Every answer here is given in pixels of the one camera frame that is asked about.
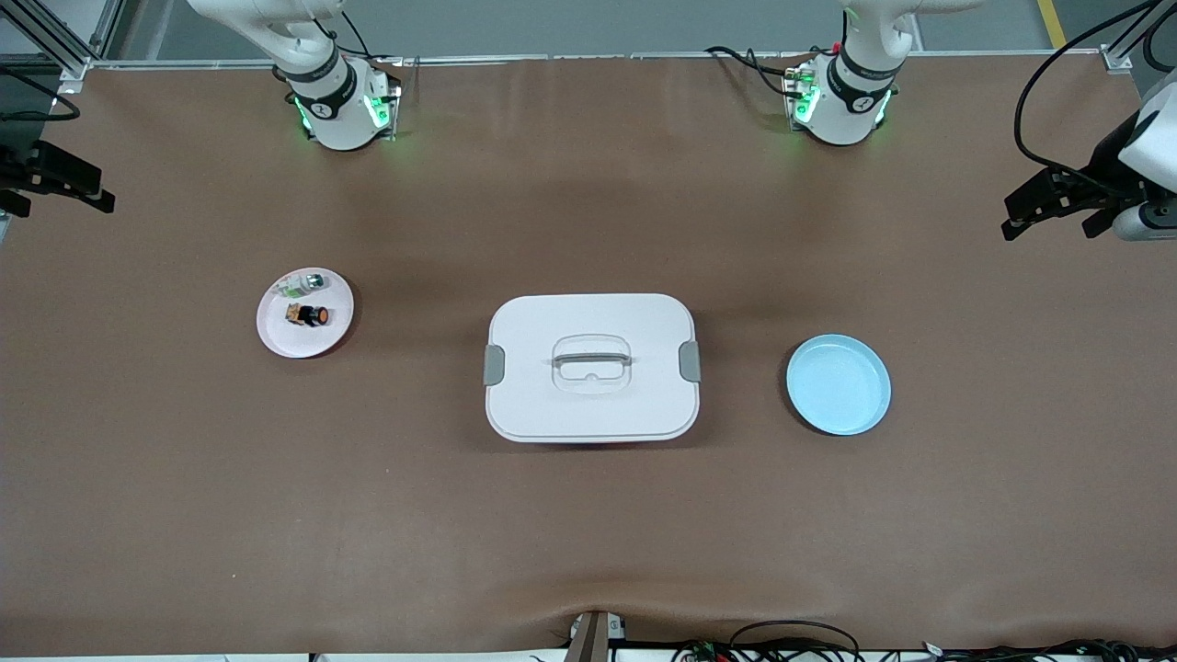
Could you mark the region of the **white lidded storage box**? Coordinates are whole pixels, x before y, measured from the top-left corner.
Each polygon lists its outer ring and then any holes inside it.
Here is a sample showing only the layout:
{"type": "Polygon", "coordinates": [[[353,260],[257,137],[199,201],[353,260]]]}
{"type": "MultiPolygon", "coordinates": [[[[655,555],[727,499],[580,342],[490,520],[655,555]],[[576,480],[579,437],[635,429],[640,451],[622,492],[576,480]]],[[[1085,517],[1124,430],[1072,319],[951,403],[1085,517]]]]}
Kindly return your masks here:
{"type": "Polygon", "coordinates": [[[672,441],[701,413],[701,349],[669,294],[521,296],[488,322],[483,385],[504,439],[672,441]]]}

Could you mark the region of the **light blue round plate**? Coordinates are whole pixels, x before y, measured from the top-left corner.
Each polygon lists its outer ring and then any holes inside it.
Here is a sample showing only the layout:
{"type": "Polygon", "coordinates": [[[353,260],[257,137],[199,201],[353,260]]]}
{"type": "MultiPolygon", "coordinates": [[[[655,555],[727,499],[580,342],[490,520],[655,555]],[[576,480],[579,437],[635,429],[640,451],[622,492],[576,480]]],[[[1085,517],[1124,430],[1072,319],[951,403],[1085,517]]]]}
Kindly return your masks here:
{"type": "Polygon", "coordinates": [[[871,430],[892,400],[886,365],[873,347],[846,335],[819,335],[794,347],[783,385],[800,418],[832,436],[871,430]]]}

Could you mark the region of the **aluminium frame profile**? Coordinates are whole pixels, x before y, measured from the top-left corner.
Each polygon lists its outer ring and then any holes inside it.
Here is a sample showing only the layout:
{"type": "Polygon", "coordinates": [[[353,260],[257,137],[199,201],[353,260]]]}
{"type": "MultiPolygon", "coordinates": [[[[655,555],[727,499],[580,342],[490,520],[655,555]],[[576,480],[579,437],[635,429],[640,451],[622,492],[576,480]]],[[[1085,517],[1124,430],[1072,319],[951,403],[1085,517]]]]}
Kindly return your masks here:
{"type": "Polygon", "coordinates": [[[1104,67],[1109,73],[1128,73],[1133,64],[1131,51],[1141,46],[1150,59],[1151,41],[1169,16],[1177,14],[1177,0],[1143,0],[1141,8],[1129,12],[1132,22],[1128,29],[1113,39],[1113,42],[1100,46],[1104,67]]]}
{"type": "Polygon", "coordinates": [[[129,0],[0,0],[0,64],[84,79],[102,62],[129,0]]]}

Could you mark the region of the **brown table mat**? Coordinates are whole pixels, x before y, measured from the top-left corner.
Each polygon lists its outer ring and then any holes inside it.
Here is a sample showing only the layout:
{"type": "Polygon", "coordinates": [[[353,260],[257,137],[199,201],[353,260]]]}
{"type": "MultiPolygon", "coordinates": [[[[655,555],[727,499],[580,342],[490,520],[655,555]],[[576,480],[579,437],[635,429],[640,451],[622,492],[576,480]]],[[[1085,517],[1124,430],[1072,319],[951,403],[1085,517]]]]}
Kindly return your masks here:
{"type": "Polygon", "coordinates": [[[51,143],[112,214],[0,246],[0,656],[548,648],[806,620],[866,648],[1177,644],[1177,241],[1005,241],[1035,57],[915,58],[867,143],[789,131],[717,59],[405,72],[333,154],[262,69],[97,71],[51,143]],[[333,269],[355,322],[282,358],[257,305],[333,269]],[[501,439],[483,352],[518,296],[689,306],[679,439],[501,439]],[[832,436],[783,370],[887,368],[832,436]]]}

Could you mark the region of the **pink round plate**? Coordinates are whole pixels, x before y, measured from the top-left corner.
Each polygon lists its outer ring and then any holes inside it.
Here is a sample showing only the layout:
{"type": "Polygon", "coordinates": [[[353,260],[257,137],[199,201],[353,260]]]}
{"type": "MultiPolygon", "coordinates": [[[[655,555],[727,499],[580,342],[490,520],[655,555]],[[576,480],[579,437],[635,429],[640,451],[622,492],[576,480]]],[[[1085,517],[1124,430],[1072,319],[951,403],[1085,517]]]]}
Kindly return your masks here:
{"type": "Polygon", "coordinates": [[[322,267],[294,269],[290,273],[312,271],[324,273],[325,277],[328,277],[330,284],[300,299],[287,299],[278,296],[274,291],[274,284],[281,280],[282,277],[280,277],[270,284],[257,305],[257,315],[254,315],[257,336],[264,347],[268,347],[270,352],[282,358],[302,360],[302,358],[315,358],[325,355],[345,339],[345,336],[350,333],[350,327],[355,322],[355,294],[350,287],[350,282],[345,280],[340,273],[333,269],[322,267]],[[282,319],[290,304],[327,307],[330,323],[320,327],[291,325],[282,319]]]}

